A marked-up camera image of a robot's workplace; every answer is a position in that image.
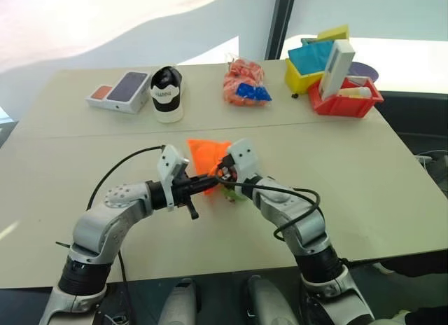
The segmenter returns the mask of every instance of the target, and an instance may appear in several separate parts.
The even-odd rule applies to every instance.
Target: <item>plastic bag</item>
[[[255,62],[236,59],[229,63],[223,82],[223,97],[235,106],[264,106],[272,99],[263,86],[265,72]]]

